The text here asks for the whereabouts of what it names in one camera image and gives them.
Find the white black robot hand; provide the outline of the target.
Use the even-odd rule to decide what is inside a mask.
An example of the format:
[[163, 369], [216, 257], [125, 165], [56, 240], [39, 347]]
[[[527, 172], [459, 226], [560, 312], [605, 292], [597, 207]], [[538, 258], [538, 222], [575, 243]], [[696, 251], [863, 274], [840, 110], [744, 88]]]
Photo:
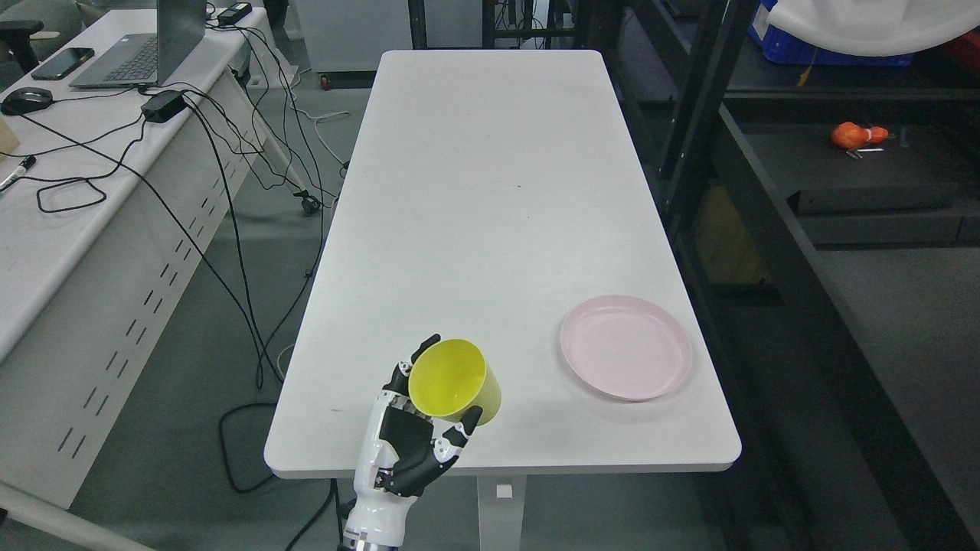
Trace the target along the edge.
[[412, 359], [396, 363], [372, 404], [354, 473], [354, 504], [341, 530], [339, 550], [401, 548], [410, 506], [456, 463], [484, 416], [482, 406], [469, 406], [461, 421], [434, 435], [431, 416], [413, 404], [413, 364], [440, 341], [440, 335], [432, 334]]

